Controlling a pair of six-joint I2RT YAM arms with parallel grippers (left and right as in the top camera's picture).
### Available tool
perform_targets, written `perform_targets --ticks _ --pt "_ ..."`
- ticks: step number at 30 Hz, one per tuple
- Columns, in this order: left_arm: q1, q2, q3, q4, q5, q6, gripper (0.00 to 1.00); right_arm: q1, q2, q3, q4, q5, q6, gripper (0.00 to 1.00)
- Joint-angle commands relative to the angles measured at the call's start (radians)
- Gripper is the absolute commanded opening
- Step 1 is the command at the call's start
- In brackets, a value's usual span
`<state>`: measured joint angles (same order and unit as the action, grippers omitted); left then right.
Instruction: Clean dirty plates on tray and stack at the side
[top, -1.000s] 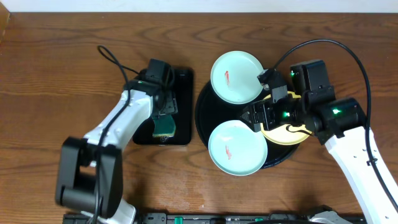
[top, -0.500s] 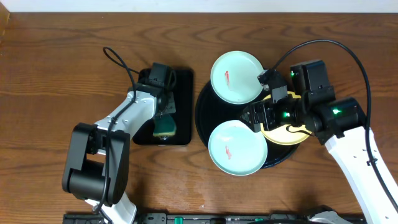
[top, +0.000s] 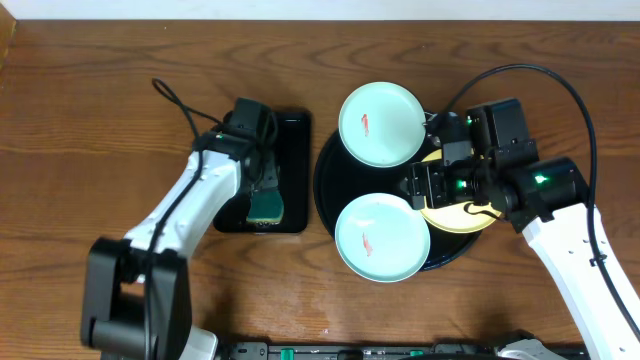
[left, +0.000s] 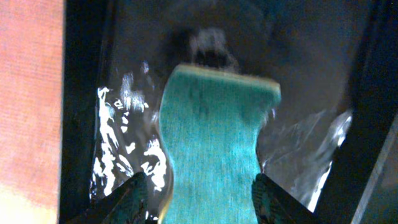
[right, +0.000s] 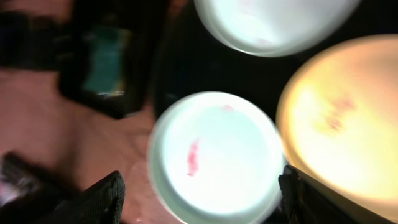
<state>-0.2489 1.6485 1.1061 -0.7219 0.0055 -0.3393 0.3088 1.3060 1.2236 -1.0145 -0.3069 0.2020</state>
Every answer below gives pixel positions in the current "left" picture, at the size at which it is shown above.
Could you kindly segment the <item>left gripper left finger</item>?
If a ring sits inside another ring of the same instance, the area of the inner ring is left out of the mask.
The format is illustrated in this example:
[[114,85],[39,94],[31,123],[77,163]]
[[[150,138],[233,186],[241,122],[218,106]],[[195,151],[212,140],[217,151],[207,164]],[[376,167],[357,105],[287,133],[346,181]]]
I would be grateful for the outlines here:
[[134,174],[67,224],[145,224],[148,205],[146,177],[143,172]]

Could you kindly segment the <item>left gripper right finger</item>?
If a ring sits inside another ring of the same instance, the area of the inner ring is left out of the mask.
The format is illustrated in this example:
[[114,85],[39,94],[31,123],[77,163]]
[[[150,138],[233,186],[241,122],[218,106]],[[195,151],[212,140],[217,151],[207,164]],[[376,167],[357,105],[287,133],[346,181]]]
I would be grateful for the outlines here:
[[263,173],[252,182],[252,202],[261,224],[311,224],[317,217]]

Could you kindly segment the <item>green scouring sponge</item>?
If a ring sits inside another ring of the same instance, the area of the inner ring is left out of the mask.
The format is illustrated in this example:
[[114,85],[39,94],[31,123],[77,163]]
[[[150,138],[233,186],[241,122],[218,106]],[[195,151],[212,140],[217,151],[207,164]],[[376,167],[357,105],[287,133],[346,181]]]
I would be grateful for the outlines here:
[[173,191],[165,223],[256,223],[256,145],[281,101],[268,78],[181,64],[164,88],[159,131]]

